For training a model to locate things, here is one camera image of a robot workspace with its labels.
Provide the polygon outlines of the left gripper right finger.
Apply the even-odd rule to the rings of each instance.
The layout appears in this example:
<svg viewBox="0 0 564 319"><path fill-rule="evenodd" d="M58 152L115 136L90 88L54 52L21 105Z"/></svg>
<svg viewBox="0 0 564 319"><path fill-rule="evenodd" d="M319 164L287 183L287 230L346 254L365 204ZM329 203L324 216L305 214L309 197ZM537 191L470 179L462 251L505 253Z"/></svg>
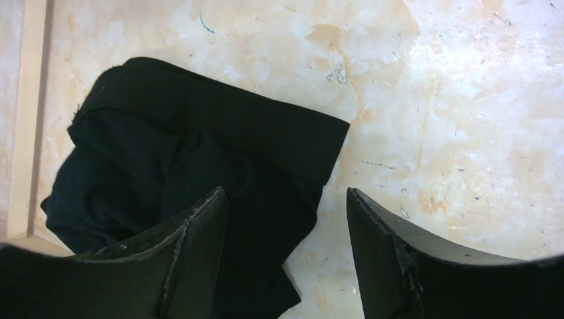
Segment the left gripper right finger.
<svg viewBox="0 0 564 319"><path fill-rule="evenodd" d="M513 259L449 241L348 188L347 222L365 318L487 318L496 270Z"/></svg>

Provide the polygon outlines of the black garment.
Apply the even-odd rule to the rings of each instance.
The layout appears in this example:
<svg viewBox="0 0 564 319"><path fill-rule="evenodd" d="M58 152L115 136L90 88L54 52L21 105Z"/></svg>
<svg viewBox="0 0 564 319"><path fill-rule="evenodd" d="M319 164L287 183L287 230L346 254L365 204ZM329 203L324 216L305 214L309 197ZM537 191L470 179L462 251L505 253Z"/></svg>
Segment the black garment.
<svg viewBox="0 0 564 319"><path fill-rule="evenodd" d="M220 187L228 220L211 315L278 318L300 303L283 263L317 222L349 123L136 57L104 71L41 203L72 252L97 251Z"/></svg>

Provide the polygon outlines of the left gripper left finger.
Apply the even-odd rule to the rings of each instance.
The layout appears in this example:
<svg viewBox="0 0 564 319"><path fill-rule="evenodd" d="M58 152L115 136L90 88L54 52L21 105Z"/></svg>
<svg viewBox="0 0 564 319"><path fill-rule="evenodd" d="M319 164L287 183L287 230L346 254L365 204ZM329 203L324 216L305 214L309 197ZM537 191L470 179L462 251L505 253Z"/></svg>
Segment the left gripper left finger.
<svg viewBox="0 0 564 319"><path fill-rule="evenodd" d="M138 235L76 255L92 271L87 318L209 318L227 213L217 187Z"/></svg>

